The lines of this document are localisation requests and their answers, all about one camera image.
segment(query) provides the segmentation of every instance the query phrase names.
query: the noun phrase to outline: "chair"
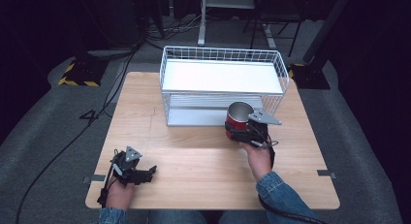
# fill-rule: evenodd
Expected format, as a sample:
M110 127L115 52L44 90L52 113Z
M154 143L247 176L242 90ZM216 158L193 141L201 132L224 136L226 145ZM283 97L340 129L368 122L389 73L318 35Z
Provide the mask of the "chair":
M252 49L254 45L254 38L258 24L265 24L268 27L270 24L275 23L284 24L281 30L277 33L277 35L280 35L289 23L296 23L297 29L294 37L275 37L276 39L293 39L288 53L288 56L291 56L302 23L300 7L296 4L295 0L254 0L254 12L251 18L254 20L254 26L250 49ZM243 32L245 32L251 18L248 19Z

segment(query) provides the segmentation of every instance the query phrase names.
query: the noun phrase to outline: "person's left hand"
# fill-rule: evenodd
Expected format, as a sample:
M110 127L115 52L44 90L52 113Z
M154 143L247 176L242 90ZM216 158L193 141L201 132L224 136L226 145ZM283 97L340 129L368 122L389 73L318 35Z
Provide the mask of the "person's left hand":
M106 208L121 208L124 211L130 207L133 200L134 183L121 184L115 177L111 177L108 183L110 190L107 197Z

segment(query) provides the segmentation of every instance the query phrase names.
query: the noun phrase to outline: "gray floor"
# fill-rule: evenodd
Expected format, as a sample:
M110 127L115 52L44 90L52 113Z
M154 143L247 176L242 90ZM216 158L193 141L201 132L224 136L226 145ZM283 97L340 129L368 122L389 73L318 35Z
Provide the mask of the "gray floor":
M213 21L208 24L205 46L248 48L251 28L241 33L244 21ZM302 56L322 25L307 21L302 25L292 57L286 65L302 62ZM197 44L198 28L169 40L152 42L163 46ZM276 41L286 55L290 41ZM267 49L264 39L255 48ZM162 51L144 45L131 61L128 71L159 70ZM0 147L0 223L11 223L29 184L42 168L87 126L79 117L99 111L124 59L111 61L100 87L57 85L71 62L68 58L54 68L48 80L52 89L25 115ZM331 90L299 90L315 136L331 172L341 206L336 210L317 210L328 223L401 223L390 181L376 160L356 118L337 89L337 76L331 63L324 68ZM107 108L113 114L115 99ZM87 185L111 123L108 115L99 119L50 165L28 194L20 223L92 223L98 210L84 204ZM129 223L145 223L146 210L131 210Z

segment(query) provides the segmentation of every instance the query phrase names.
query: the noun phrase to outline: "person's right hand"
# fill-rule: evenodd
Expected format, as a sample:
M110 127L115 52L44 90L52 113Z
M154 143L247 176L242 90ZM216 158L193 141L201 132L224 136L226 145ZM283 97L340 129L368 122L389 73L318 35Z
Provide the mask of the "person's right hand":
M271 172L271 159L269 150L262 147L254 147L250 144L239 143L248 155L248 165L253 176L258 182L263 176Z

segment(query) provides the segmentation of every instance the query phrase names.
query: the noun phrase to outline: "wooden table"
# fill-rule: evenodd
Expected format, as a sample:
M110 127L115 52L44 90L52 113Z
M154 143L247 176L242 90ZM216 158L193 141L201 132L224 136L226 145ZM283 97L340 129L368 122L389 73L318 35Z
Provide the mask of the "wooden table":
M334 209L339 200L326 170L295 84L269 126L275 146L274 170L311 208ZM138 170L157 165L151 183L139 185L132 208L260 209L245 151L221 127L168 127L158 73L129 73L122 88L95 175L106 175L115 149L129 145L142 154ZM86 197L96 202L102 181L92 181Z

